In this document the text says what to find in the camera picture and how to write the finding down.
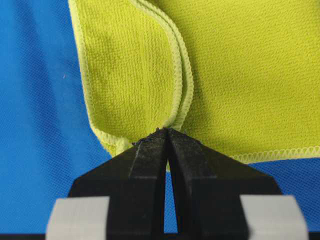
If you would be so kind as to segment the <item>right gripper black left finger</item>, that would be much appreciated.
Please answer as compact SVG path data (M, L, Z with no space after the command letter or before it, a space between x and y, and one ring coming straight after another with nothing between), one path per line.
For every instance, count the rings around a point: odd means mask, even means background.
M109 197L107 240L158 240L164 234L167 130L76 178L69 197Z

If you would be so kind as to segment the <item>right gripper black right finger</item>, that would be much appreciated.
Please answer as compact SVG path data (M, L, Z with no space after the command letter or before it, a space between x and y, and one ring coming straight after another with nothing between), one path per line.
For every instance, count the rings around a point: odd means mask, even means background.
M167 130L177 230L189 240L247 240L241 195L278 195L270 175Z

